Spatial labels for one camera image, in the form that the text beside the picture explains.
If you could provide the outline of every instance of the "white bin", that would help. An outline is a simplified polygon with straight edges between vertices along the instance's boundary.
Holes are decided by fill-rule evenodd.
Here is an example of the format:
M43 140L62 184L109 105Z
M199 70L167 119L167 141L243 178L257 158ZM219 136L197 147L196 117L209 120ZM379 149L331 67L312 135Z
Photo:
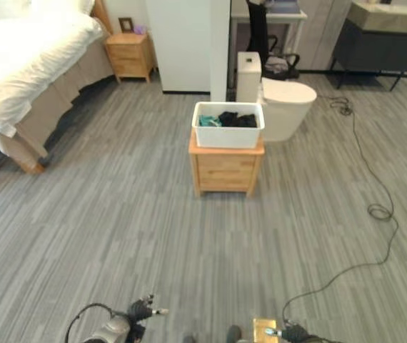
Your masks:
M254 114L258 127L199 126L200 116L218 117L225 111L239 116ZM253 149L265 127L262 106L244 102L198 102L194 107L192 127L196 130L197 145L204 148Z

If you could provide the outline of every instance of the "wooden bed frame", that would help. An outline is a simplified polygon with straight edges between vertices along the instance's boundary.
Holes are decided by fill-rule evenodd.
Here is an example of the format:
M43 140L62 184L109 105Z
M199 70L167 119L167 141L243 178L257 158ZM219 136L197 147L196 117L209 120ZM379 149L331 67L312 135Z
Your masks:
M110 34L113 34L113 28L111 27L110 24L109 15L106 11L104 0L95 0L91 16L101 21L102 24L105 26L106 30ZM23 169L28 174L40 174L44 171L44 167L38 162L34 167L30 167L25 165L24 163L21 163L21 161L17 160L14 161L21 167L21 169Z

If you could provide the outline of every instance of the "gold plate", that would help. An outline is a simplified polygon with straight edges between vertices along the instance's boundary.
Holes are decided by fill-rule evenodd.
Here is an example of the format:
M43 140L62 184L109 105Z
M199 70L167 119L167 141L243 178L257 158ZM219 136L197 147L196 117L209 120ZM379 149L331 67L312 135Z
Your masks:
M275 336L268 336L266 334L266 328L271 327L276 329L275 319L253 319L253 333L254 333L254 343L279 343L280 338Z

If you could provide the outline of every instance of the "drawer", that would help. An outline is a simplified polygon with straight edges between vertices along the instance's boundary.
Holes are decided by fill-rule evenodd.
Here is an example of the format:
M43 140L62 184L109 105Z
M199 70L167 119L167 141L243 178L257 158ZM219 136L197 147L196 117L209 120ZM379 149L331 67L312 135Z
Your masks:
M247 171L227 171L227 170L205 170L199 169L199 179L201 182L207 181L220 181L220 182L231 182L231 181L242 181L249 182L253 169Z
M205 181L199 184L199 188L202 191L246 192L249 185L249 182L241 180L233 180L232 182Z
M107 45L112 59L139 59L139 47L136 45Z
M135 59L117 59L113 60L113 68L117 75L126 76L144 76L144 67L140 61Z
M255 156L246 155L197 155L199 170L250 172L254 168Z

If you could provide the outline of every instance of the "bed leg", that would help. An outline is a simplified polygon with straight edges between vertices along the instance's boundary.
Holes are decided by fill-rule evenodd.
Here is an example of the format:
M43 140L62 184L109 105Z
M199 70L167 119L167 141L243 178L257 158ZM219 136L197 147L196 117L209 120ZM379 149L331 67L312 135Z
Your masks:
M33 166L29 166L28 164L18 161L17 159L13 159L13 160L27 174L41 174L45 171L45 168L38 162L36 162L35 165L33 165Z

